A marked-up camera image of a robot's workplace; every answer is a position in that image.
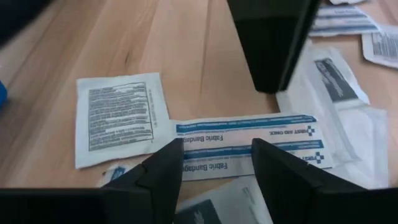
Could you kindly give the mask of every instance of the white paper packet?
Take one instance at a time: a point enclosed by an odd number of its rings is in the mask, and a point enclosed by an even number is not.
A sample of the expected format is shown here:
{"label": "white paper packet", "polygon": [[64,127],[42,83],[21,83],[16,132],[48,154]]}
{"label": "white paper packet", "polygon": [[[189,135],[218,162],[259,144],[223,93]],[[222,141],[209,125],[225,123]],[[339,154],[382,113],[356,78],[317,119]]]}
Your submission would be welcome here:
{"label": "white paper packet", "polygon": [[339,115],[361,160],[326,171],[367,189],[388,187],[387,111],[364,106]]}
{"label": "white paper packet", "polygon": [[314,47],[312,57],[337,110],[370,104],[353,71],[334,47]]}
{"label": "white paper packet", "polygon": [[261,138],[319,168],[333,167],[313,116],[265,114],[176,121],[184,141],[183,181],[253,175],[251,142]]}
{"label": "white paper packet", "polygon": [[240,177],[177,206],[174,224],[272,224],[254,176]]}
{"label": "white paper packet", "polygon": [[158,151],[175,137],[158,73],[77,80],[75,167]]}
{"label": "white paper packet", "polygon": [[363,55],[366,60],[398,68],[398,27],[380,25],[381,31],[362,35]]}
{"label": "white paper packet", "polygon": [[320,6],[309,36],[329,37],[372,32],[379,32],[379,26],[356,6]]}
{"label": "white paper packet", "polygon": [[305,44],[286,91],[276,94],[283,113],[310,114],[317,118],[334,165],[358,159],[338,117],[337,110],[312,59],[312,43]]}

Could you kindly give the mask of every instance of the wooden table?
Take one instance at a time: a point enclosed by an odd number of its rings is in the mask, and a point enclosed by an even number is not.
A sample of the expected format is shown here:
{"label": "wooden table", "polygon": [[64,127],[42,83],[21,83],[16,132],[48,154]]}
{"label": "wooden table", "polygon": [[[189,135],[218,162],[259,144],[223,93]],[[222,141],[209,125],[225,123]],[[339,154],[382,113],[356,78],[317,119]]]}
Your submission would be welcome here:
{"label": "wooden table", "polygon": [[[398,25],[395,0],[362,8]],[[372,105],[390,112],[397,183],[398,71],[365,62],[359,36],[315,42],[338,47]],[[95,186],[116,161],[74,168],[76,79],[146,72],[160,72],[172,119],[278,112],[273,96],[254,89],[225,0],[58,0],[0,51],[9,90],[0,111],[0,187]],[[180,198],[228,181],[183,183]]]}

